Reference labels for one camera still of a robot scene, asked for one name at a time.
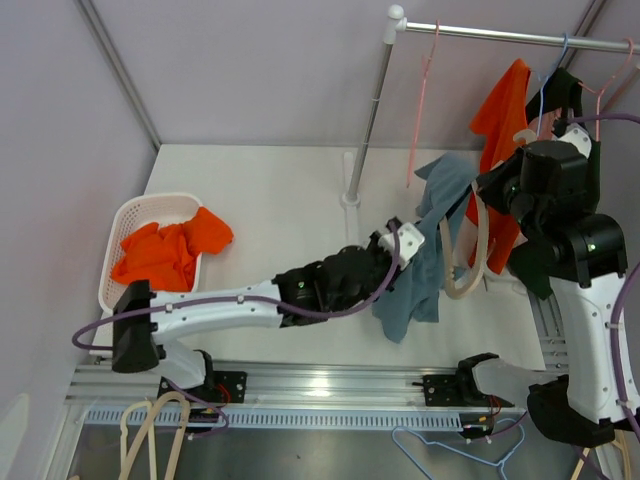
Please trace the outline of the pink wire hanger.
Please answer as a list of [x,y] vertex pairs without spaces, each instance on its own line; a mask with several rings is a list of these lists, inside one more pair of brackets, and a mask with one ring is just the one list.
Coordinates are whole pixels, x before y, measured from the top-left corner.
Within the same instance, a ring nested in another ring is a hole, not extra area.
[[415,161],[416,161],[417,144],[418,144],[418,141],[419,141],[419,138],[420,138],[420,131],[421,131],[421,125],[422,125],[422,116],[423,116],[423,113],[424,113],[424,103],[425,103],[425,98],[426,98],[427,81],[428,81],[428,77],[429,77],[431,64],[433,62],[433,57],[434,57],[436,49],[437,49],[437,45],[438,45],[438,41],[439,41],[439,35],[440,35],[440,22],[437,21],[436,22],[435,33],[434,33],[434,40],[433,40],[429,55],[428,56],[423,55],[421,57],[421,62],[422,62],[421,88],[420,88],[420,93],[419,93],[419,98],[418,98],[418,103],[417,103],[417,110],[416,110],[416,116],[415,116],[415,122],[414,122],[414,128],[413,128],[412,141],[411,141],[410,150],[409,150],[407,173],[406,173],[406,183],[405,183],[406,188],[410,187],[411,182],[412,182],[412,178],[413,178],[413,172],[414,172]]

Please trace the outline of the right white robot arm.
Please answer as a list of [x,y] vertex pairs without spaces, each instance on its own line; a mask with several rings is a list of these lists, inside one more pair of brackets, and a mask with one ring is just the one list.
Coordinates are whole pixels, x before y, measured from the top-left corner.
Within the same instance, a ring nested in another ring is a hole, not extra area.
[[569,371],[529,370],[493,354],[458,365],[466,404],[494,395],[528,411],[546,438],[594,448],[639,429],[623,298],[631,279],[624,235],[610,216],[588,212],[588,157],[574,144],[539,140],[478,177],[485,204],[513,217],[550,281],[563,324]]

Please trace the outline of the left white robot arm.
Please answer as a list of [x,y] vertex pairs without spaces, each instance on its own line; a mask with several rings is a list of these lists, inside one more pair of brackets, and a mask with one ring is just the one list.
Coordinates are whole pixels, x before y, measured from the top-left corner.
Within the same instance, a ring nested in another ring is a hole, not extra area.
[[289,270],[253,286],[200,293],[160,293],[149,281],[129,285],[114,310],[112,369],[153,371],[194,401],[215,389],[212,359],[182,338],[240,328],[286,329],[353,315],[375,302],[400,272],[403,226],[393,218],[387,234],[367,246]]

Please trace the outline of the orange t shirt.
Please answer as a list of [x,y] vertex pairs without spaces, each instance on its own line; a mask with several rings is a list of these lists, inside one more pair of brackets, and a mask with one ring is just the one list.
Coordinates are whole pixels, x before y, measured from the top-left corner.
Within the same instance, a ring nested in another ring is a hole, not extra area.
[[110,278],[122,285],[147,280],[155,291],[189,292],[200,256],[221,253],[233,239],[231,227],[205,207],[183,223],[151,222],[120,242],[124,255]]
[[[479,171],[487,173],[508,160],[517,148],[513,136],[528,128],[525,112],[531,70],[521,59],[515,60],[495,84],[471,121],[470,129],[485,137]],[[520,229],[515,220],[487,207],[489,243],[487,268],[500,275],[514,247]]]

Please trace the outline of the blue grey t shirt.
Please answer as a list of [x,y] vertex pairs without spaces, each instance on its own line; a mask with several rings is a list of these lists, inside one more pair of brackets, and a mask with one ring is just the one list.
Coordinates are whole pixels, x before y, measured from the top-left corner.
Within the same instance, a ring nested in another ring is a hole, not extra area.
[[451,241],[455,243],[477,170],[469,159],[447,152],[418,168],[415,175],[425,182],[415,223],[425,242],[398,276],[393,289],[383,293],[372,306],[384,335],[397,344],[405,338],[412,320],[439,321],[439,296],[445,281],[439,223],[443,219],[448,222]]

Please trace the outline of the green and pink shirt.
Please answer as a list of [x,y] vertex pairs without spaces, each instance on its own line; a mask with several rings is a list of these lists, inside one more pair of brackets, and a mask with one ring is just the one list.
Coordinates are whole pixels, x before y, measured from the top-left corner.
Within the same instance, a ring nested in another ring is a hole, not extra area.
[[522,147],[521,192],[533,209],[518,218],[527,241],[511,251],[512,273],[538,298],[552,294],[550,278],[585,281],[575,255],[576,230],[596,212],[600,199],[600,143],[591,138],[589,158],[564,142],[541,138]]

